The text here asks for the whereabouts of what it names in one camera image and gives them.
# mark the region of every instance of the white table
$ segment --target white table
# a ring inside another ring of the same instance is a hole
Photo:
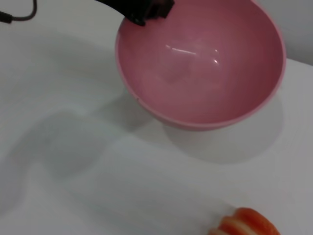
[[[311,235],[313,67],[288,60],[278,94],[242,123],[175,130],[124,91],[121,20],[97,2],[43,0],[32,22],[0,25],[0,234],[203,234],[231,205]]]

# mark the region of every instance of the bowl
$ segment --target bowl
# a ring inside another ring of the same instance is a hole
[[[124,20],[118,67],[130,93],[171,126],[205,131],[235,124],[277,91],[286,50],[251,0],[176,0],[166,19]]]

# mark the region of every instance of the black object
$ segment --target black object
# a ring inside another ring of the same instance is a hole
[[[0,11],[0,22],[10,24],[12,21],[28,21],[35,17],[37,13],[37,0],[33,0],[33,11],[28,16],[16,17]]]
[[[144,26],[148,19],[166,18],[174,0],[97,0],[120,12],[131,22]]]

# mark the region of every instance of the cable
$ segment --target cable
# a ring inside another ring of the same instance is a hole
[[[33,11],[28,16],[16,17],[0,11],[0,22],[10,24],[12,21],[29,21],[37,14],[37,0],[33,0]]]

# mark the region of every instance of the white wall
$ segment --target white wall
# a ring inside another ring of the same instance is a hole
[[[288,57],[313,65],[313,0],[257,0],[280,27]]]

